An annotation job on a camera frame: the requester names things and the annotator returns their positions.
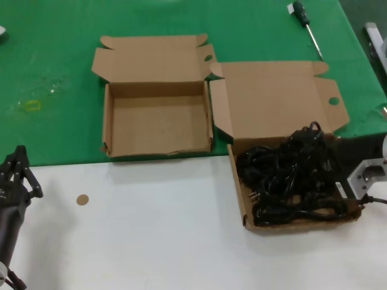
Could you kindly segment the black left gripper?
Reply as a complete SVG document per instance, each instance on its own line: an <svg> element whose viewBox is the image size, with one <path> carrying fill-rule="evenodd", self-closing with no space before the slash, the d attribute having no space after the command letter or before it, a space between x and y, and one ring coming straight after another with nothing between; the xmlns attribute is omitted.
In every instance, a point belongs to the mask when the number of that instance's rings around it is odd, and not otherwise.
<svg viewBox="0 0 387 290"><path fill-rule="evenodd" d="M15 174L20 176L20 180L28 181L29 192L23 184L10 181ZM30 169L24 145L17 146L5 157L1 164L1 181L6 181L1 183L1 262L10 263L30 199L43 197L41 185Z"/></svg>

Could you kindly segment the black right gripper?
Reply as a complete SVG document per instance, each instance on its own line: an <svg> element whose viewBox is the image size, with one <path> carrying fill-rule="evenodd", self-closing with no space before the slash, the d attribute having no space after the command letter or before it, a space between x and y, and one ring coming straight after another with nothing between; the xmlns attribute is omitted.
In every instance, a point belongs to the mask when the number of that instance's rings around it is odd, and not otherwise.
<svg viewBox="0 0 387 290"><path fill-rule="evenodd" d="M386 156L386 134L351 138L321 134L319 144L322 146L322 161L318 175L329 182L350 182L352 179L367 181L358 166L366 160Z"/></svg>

